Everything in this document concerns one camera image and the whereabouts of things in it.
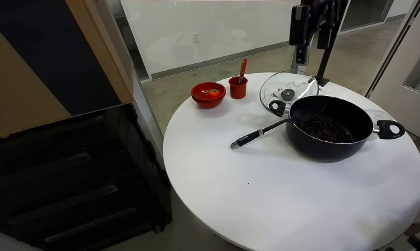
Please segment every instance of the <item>red cup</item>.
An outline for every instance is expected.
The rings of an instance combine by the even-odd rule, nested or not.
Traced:
[[[246,96],[247,78],[242,78],[242,83],[239,82],[239,76],[229,79],[230,96],[234,99],[242,99]]]

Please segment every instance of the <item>black cooking pot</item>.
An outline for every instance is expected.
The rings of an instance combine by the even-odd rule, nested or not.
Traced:
[[[353,156],[365,144],[368,137],[376,133],[381,139],[395,139],[405,134],[405,128],[402,124],[391,120],[379,120],[374,128],[373,121],[368,114],[351,102],[343,99],[329,96],[309,96],[295,101],[289,112],[289,116],[295,110],[311,98],[323,97],[327,101],[325,109],[319,116],[335,121],[352,138],[351,143],[333,143],[315,138],[301,129],[301,124],[286,124],[286,133],[289,140],[301,153],[314,159],[339,161]],[[282,116],[286,104],[279,100],[274,100],[269,104],[270,110],[276,116]],[[390,126],[398,127],[399,132],[394,133]]]

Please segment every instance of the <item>gray floor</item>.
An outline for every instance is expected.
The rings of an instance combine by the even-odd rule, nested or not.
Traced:
[[[339,35],[326,76],[337,84],[362,93],[381,61],[400,21]],[[248,57],[248,73],[288,70],[292,48],[282,48]],[[322,52],[313,50],[309,73],[317,71]],[[239,60],[193,70],[144,84],[144,89],[162,132],[175,110],[190,96],[190,89],[203,81],[218,81],[239,73]],[[411,135],[420,151],[420,139]],[[240,251],[214,234],[195,218],[174,191],[171,192],[173,223],[161,234],[153,232],[114,245],[107,251]],[[396,251],[411,247],[403,235],[390,244]]]

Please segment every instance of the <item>plastic tomato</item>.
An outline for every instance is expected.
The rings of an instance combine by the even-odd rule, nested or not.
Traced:
[[[219,97],[221,95],[221,92],[216,89],[211,89],[208,95],[209,95],[209,99],[214,99],[214,98]]]

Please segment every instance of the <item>baseboard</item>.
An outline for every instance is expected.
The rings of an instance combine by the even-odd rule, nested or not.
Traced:
[[[152,77],[153,80],[158,79],[158,78],[164,78],[166,76],[170,76],[170,75],[174,75],[174,74],[178,74],[178,73],[184,73],[186,71],[196,70],[198,68],[207,67],[207,66],[210,66],[210,65],[213,65],[213,64],[227,62],[227,61],[231,61],[231,60],[234,60],[234,59],[240,59],[240,58],[243,58],[243,57],[251,56],[253,54],[258,54],[258,53],[265,52],[265,51],[272,51],[272,50],[287,47],[287,46],[289,46],[289,41],[284,41],[284,42],[281,42],[281,43],[276,43],[276,44],[272,44],[272,45],[268,45],[268,46],[263,46],[263,47],[256,48],[256,49],[251,49],[251,50],[248,50],[248,51],[242,51],[242,52],[239,52],[239,53],[223,56],[223,57],[216,58],[216,59],[210,59],[210,60],[206,60],[206,61],[203,61],[203,62],[197,62],[197,63],[194,63],[194,64],[189,64],[189,65],[181,66],[181,67],[170,69],[170,70],[164,70],[164,71],[161,71],[159,73],[151,74],[151,77]]]
[[[396,21],[396,20],[399,20],[399,19],[404,19],[404,18],[405,18],[405,14],[391,16],[391,17],[388,17],[387,19],[385,19],[385,22],[386,23],[393,22],[393,21]]]

